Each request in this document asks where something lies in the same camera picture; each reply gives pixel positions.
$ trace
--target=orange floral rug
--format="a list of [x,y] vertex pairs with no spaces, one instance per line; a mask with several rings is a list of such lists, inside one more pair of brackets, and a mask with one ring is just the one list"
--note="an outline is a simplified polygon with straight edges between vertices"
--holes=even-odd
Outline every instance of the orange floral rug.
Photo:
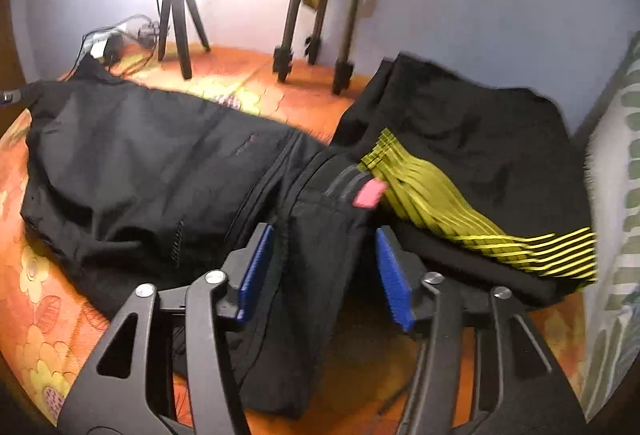
[[[133,52],[116,72],[141,58]],[[187,82],[171,54],[162,64],[152,61],[130,78],[286,122],[325,142],[367,81],[355,76],[352,88],[337,97],[331,93],[333,72],[325,67],[295,62],[289,81],[282,85],[271,73],[271,57],[266,54],[228,48],[204,54],[194,48],[192,61],[194,75]],[[54,255],[26,231],[20,217],[30,124],[25,111],[0,140],[0,351],[32,401],[55,424],[108,321],[74,290]],[[383,416],[376,413],[410,379],[417,348],[386,315],[358,306],[357,300],[348,297],[340,313],[322,380],[305,415],[292,421],[248,411],[254,435],[395,433],[404,398]],[[532,317],[579,394],[584,360],[581,295]],[[456,425],[468,420],[473,345],[472,333],[466,332]],[[174,385],[178,420],[191,425],[186,383],[176,377]]]

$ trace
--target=pink tag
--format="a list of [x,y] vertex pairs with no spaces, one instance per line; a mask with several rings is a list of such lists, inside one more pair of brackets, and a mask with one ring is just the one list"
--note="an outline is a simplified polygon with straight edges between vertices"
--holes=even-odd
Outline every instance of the pink tag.
[[353,205],[356,208],[375,208],[386,191],[386,183],[380,179],[371,179],[356,195]]

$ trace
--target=black fabric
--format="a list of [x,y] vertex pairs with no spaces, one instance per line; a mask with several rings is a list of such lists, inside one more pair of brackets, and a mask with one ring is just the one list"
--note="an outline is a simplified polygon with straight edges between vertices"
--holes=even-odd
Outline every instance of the black fabric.
[[[24,92],[22,216],[109,319],[140,283],[189,285],[257,222],[275,224],[254,318],[230,336],[232,361],[245,407],[302,414],[370,214],[351,202],[370,176],[290,126],[136,85],[89,57],[71,81]],[[342,173],[348,187],[334,183]],[[174,354],[185,371],[183,334]]]
[[[529,89],[486,88],[401,54],[382,62],[344,113],[332,146],[360,160],[385,128],[410,154],[443,170],[474,209],[509,235],[562,235],[591,225],[583,159],[555,105]],[[579,283],[512,269],[391,212],[384,220],[404,249],[476,287],[506,285],[542,306]]]

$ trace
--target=striped fabric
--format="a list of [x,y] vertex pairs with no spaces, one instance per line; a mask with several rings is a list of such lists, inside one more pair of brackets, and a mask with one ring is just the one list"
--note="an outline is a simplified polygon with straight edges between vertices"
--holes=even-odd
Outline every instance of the striped fabric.
[[599,284],[585,294],[587,372],[580,401],[588,419],[640,350],[640,44],[629,65],[588,155],[601,271]]
[[362,159],[360,168],[388,184],[385,197],[390,206],[401,219],[411,220],[417,227],[428,227],[441,237],[516,269],[586,283],[595,281],[595,238],[590,227],[562,235],[508,235],[473,209],[446,173],[409,154],[388,129]]

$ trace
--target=yellow striped fabric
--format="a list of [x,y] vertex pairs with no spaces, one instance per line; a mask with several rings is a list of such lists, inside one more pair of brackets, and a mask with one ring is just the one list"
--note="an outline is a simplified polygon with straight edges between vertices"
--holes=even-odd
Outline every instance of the yellow striped fabric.
[[386,202],[401,219],[523,271],[595,281],[595,238],[590,227],[561,236],[507,235],[469,205],[446,173],[409,154],[388,129],[362,159],[360,169],[388,184]]

